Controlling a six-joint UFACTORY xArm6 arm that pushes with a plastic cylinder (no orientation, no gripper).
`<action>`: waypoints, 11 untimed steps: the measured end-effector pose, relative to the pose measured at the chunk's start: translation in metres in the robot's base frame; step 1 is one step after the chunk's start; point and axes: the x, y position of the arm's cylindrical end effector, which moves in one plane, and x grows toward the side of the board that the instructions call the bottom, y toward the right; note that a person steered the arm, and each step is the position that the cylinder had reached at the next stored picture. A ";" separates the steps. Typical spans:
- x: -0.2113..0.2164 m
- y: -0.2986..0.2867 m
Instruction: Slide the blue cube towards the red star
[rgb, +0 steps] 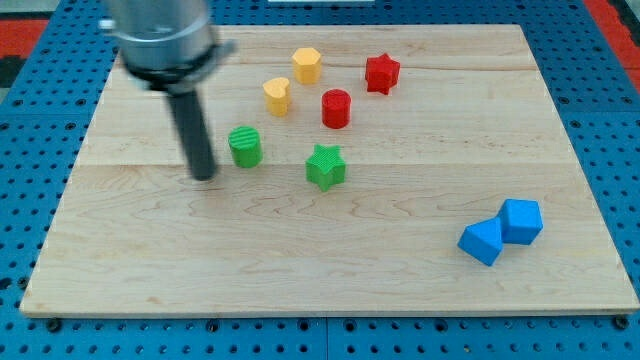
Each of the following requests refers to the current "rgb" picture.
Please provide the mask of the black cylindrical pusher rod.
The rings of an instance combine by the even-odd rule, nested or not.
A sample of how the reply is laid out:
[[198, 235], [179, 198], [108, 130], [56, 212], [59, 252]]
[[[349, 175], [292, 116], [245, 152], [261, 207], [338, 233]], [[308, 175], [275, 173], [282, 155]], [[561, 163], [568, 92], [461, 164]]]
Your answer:
[[191, 176], [197, 181], [213, 178], [217, 164], [198, 93], [168, 94], [167, 99]]

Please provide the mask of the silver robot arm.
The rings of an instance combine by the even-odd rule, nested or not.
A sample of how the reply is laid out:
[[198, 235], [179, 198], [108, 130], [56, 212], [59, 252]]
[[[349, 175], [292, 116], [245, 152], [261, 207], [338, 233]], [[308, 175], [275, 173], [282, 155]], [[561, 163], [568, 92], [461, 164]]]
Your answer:
[[116, 38], [126, 70], [150, 91], [163, 92], [191, 176], [217, 172], [197, 86], [236, 50], [223, 41], [204, 0], [106, 0], [101, 29]]

